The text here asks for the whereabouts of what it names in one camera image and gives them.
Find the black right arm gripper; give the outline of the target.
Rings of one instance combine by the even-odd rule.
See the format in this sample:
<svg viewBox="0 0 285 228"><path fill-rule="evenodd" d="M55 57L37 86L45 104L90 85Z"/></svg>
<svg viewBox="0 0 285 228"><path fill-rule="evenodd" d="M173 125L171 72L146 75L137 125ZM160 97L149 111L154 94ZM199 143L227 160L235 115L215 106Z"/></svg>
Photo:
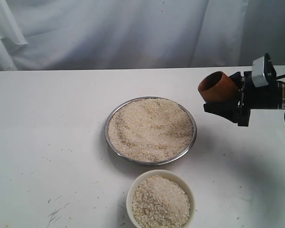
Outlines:
<svg viewBox="0 0 285 228"><path fill-rule="evenodd" d="M235 98L223 102L207 102L206 113L223 117L238 126L247 127L251 110L279 109L279 85L277 81L263 87L255 87L252 72L236 72L229 76L240 91L239 101Z"/></svg>

